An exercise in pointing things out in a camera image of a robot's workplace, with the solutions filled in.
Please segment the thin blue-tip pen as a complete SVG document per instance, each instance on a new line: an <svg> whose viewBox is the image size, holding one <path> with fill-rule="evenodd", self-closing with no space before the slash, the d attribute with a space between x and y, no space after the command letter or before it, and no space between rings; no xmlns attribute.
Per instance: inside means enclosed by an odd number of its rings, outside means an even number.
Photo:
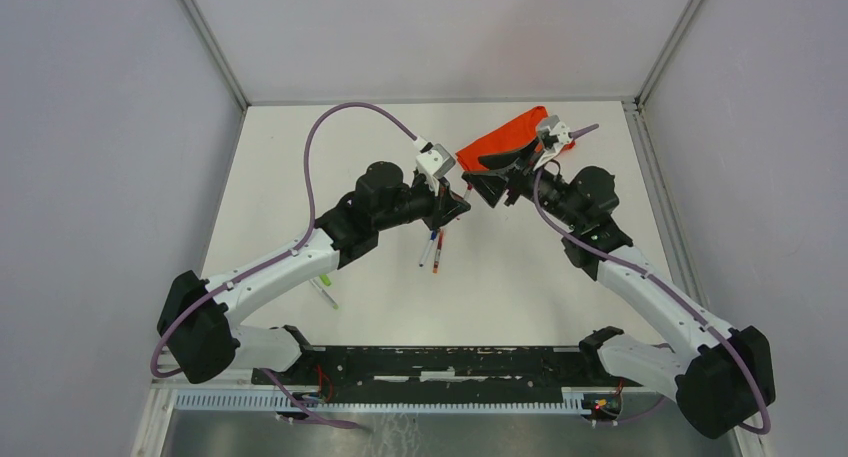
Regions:
<svg viewBox="0 0 848 457"><path fill-rule="evenodd" d="M431 254L431 252L432 252L432 249L433 249L433 247L434 247L434 245L435 245L435 242L436 242L436 239L437 239L437 237L438 237L438 234L439 234L439 232L438 232L438 231L432 231L432 232L431 232L431 234L430 234L430 236L429 236L429 238L428 238L428 240L427 240L427 243L426 243L426 245L425 245L425 247L424 247L424 250L423 250L423 252L422 252L422 254L421 254L421 257L420 257L420 259L419 259L419 261L418 261L418 265L419 265L419 267L420 267L420 268L423 268L423 267L425 266L425 264L426 264L426 262L427 262L427 259L429 258L430 254Z"/></svg>

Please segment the red orange pen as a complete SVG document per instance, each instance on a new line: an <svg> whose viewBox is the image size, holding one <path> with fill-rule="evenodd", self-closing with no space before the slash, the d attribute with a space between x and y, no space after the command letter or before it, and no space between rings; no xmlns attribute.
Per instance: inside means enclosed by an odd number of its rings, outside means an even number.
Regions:
<svg viewBox="0 0 848 457"><path fill-rule="evenodd" d="M433 264L432 264L432 273L434 273L434 274L437 274L439 272L440 262L441 262L441 253L442 253L445 233L446 233L445 228L440 229L438 236L436 238L435 250L434 250L434 255L433 255Z"/></svg>

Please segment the thin green-tip pen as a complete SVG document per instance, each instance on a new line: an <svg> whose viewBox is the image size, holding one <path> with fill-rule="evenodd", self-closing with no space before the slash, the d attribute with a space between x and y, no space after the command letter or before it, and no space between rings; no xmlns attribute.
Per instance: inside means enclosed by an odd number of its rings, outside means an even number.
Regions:
<svg viewBox="0 0 848 457"><path fill-rule="evenodd" d="M327 302L328 305L332 309L334 309L334 310L339 309L338 303L331 297L331 295L328 293L328 291L326 290L326 288L324 287L323 283L320 280L312 279L310 281L310 284L316 290L316 292L321 296L321 298L325 302Z"/></svg>

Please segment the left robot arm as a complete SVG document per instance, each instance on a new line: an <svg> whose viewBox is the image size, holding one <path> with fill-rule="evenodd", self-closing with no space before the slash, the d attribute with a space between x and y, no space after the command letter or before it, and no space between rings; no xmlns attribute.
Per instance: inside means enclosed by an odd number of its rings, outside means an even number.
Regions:
<svg viewBox="0 0 848 457"><path fill-rule="evenodd" d="M444 178L435 189L421 173L406 184L397 165L373 163L353 191L276 252L208 279L193 271L176 276L157 322L158 346L175 360L174 374L191 384L229 368L261 367L302 384L313 374L314 358L293 333L247 327L245 319L302 283L363 257L376 248L382 231L416 221L438 231L470 208Z"/></svg>

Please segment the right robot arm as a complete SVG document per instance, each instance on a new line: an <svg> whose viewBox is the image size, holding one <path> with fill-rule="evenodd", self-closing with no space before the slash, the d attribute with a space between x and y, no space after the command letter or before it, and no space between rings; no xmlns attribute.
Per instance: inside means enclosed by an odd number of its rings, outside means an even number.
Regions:
<svg viewBox="0 0 848 457"><path fill-rule="evenodd" d="M676 404L689 424L715 439L739 427L771 431L775 401L770 344L754 326L738 329L663 278L615 222L615 178L588 166L571 181L546 170L549 160L531 143L484 156L463 179L490 206L531 201L560 237L571 264L611 290L663 338L646 344L615 327L580 343L580 377L602 385L612 377L635 382Z"/></svg>

